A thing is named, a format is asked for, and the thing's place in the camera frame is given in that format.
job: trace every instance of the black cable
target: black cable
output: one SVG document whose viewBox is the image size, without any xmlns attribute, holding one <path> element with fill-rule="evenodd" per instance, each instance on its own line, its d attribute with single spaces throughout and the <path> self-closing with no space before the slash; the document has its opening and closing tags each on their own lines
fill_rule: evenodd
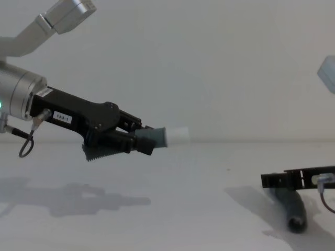
<svg viewBox="0 0 335 251">
<path fill-rule="evenodd" d="M 335 213 L 335 210 L 332 209 L 330 206 L 328 206 L 328 204 L 326 203 L 323 192 L 320 193 L 320 197 L 321 197 L 322 204 L 325 206 L 325 208 L 327 208 L 330 212 Z"/>
<path fill-rule="evenodd" d="M 27 156 L 29 155 L 29 153 L 32 151 L 33 146 L 34 146 L 34 144 L 35 144 L 34 139 L 32 138 L 33 133 L 34 133 L 34 131 L 32 130 L 32 131 L 30 132 L 30 134 L 28 135 L 28 137 L 27 137 L 25 143 L 23 144 L 23 146 L 22 146 L 22 148 L 21 148 L 21 150 L 20 150 L 20 152 L 19 152 L 19 157 L 20 157 L 20 158 L 27 157 Z M 27 145 L 28 145 L 29 142 L 30 142 L 30 148 L 29 148 L 29 150 L 28 150 L 25 154 L 23 154 L 23 152 L 24 152 L 24 150 L 26 149 L 26 147 L 27 147 Z"/>
</svg>

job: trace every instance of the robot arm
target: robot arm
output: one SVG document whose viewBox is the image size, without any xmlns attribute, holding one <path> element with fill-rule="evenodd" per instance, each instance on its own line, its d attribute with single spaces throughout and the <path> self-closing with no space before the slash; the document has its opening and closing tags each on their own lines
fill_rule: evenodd
<svg viewBox="0 0 335 251">
<path fill-rule="evenodd" d="M 33 133 L 43 121 L 80 134 L 88 161 L 131 151 L 151 155 L 154 148 L 188 142 L 186 128 L 167 131 L 143 127 L 141 119 L 120 110 L 116 104 L 97 104 L 48 87 L 44 77 L 6 63 L 7 56 L 33 52 L 54 33 L 73 30 L 95 11 L 91 0 L 59 0 L 17 37 L 0 38 L 0 133 L 26 139 L 20 157 L 32 150 Z M 32 120 L 30 134 L 9 126 L 8 116 Z M 23 154 L 29 142 L 30 149 Z"/>
</svg>

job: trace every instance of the black metal bracket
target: black metal bracket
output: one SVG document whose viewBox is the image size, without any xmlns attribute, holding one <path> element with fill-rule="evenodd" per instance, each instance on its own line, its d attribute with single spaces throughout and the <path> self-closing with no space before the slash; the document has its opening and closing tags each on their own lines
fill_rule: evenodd
<svg viewBox="0 0 335 251">
<path fill-rule="evenodd" d="M 285 170 L 281 174 L 263 174 L 262 186 L 289 190 L 317 189 L 317 185 L 312 183 L 312 177 L 328 173 L 335 173 L 335 166 Z M 335 189 L 335 184 L 325 184 L 325 188 Z"/>
</svg>

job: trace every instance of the black cylindrical object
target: black cylindrical object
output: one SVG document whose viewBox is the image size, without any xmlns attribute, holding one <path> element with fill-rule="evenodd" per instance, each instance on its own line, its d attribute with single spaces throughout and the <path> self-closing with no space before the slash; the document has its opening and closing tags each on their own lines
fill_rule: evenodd
<svg viewBox="0 0 335 251">
<path fill-rule="evenodd" d="M 286 223 L 293 233 L 302 233 L 307 228 L 307 215 L 300 194 L 287 188 L 271 188 L 270 192 L 284 206 Z"/>
</svg>

